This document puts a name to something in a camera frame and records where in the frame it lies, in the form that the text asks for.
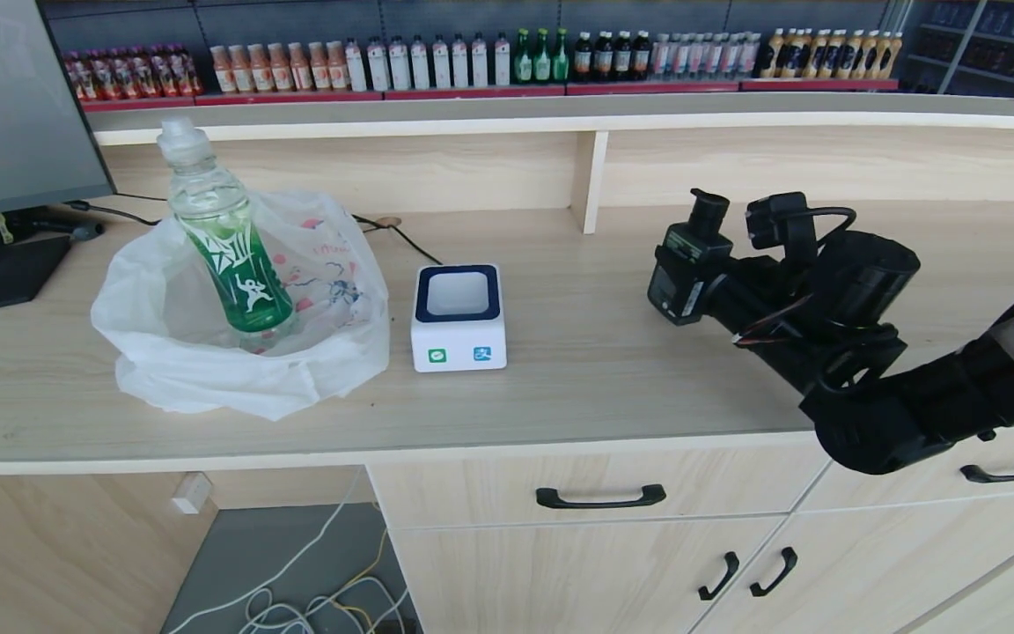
white plastic bag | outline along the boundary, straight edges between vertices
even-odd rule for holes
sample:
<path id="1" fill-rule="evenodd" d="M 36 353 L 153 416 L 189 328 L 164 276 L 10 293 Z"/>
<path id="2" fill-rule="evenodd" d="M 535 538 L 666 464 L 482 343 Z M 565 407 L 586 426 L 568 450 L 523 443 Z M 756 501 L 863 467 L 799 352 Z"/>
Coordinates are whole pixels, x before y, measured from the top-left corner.
<path id="1" fill-rule="evenodd" d="M 215 407 L 277 420 L 351 390 L 390 360 L 382 271 L 350 213 L 325 194 L 250 192 L 254 224 L 297 306 L 297 332 L 237 348 L 210 273 L 173 217 L 113 258 L 92 326 L 120 390 L 171 412 Z"/>

bottle cap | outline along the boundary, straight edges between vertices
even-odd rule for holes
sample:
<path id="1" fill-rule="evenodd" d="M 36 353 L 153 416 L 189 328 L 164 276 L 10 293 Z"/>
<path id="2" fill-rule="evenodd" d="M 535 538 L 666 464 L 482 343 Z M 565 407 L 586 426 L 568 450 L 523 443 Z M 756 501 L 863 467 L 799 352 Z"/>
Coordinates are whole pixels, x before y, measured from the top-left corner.
<path id="1" fill-rule="evenodd" d="M 195 128 L 188 117 L 166 117 L 162 120 L 162 133 L 156 139 L 162 156 L 170 163 L 192 163 L 214 156 L 210 138 Z"/>

floor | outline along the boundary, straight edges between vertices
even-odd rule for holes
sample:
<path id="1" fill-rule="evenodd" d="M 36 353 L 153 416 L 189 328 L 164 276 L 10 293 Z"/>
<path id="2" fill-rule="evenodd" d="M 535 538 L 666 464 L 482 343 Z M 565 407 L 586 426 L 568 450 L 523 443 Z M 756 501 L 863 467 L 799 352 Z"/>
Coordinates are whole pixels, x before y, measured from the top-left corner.
<path id="1" fill-rule="evenodd" d="M 297 508 L 221 510 L 210 534 L 198 551 L 186 581 L 174 598 L 163 633 L 171 631 L 197 611 L 230 602 L 252 589 L 277 571 L 320 530 L 336 506 L 297 506 Z M 371 504 L 347 504 L 330 529 L 310 547 L 278 581 L 271 585 L 275 601 L 286 602 L 304 610 L 315 594 L 338 590 L 344 583 L 370 565 L 377 556 L 385 524 L 382 514 Z M 371 571 L 394 598 L 406 589 L 389 539 L 382 549 L 377 567 Z M 347 590 L 341 603 L 366 611 L 377 618 L 390 608 L 381 589 L 364 583 Z M 267 603 L 255 602 L 254 611 Z M 416 618 L 412 602 L 400 607 L 404 617 Z M 289 617 L 287 611 L 270 615 L 270 623 Z M 341 611 L 322 609 L 310 622 L 316 634 L 359 634 L 359 630 Z M 245 623 L 244 603 L 195 619 L 182 634 L 232 634 Z M 298 628 L 290 630 L 301 633 Z M 390 627 L 378 627 L 377 634 L 389 633 Z M 414 634 L 407 627 L 407 634 Z"/>

computer monitor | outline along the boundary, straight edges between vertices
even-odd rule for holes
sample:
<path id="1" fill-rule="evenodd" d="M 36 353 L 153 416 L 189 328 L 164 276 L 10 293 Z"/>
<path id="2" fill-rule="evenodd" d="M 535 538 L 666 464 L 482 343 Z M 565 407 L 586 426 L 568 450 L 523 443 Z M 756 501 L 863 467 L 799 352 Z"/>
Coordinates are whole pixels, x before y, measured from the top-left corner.
<path id="1" fill-rule="evenodd" d="M 114 192 L 35 0 L 0 0 L 0 213 Z M 0 249 L 0 305 L 33 299 L 68 249 Z"/>

drawer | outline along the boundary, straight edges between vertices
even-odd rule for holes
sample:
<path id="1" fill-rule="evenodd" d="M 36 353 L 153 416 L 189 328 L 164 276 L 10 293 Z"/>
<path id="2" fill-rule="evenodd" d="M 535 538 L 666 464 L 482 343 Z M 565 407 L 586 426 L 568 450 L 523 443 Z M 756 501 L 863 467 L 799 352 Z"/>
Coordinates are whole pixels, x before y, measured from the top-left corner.
<path id="1" fill-rule="evenodd" d="M 834 464 L 804 499 L 801 510 L 930 502 L 959 497 L 1014 493 L 1014 482 L 979 484 L 961 474 L 976 465 L 993 475 L 1014 474 L 1014 428 L 998 429 L 989 442 L 970 437 L 940 456 L 926 459 L 896 473 L 873 477 Z"/>
<path id="2" fill-rule="evenodd" d="M 771 436 L 769 442 L 730 448 L 382 464 L 369 470 L 386 524 L 427 529 L 785 512 L 825 464 L 813 438 Z M 555 490 L 570 504 L 599 505 L 547 508 L 538 504 L 538 489 Z M 612 506 L 637 500 L 644 505 Z"/>

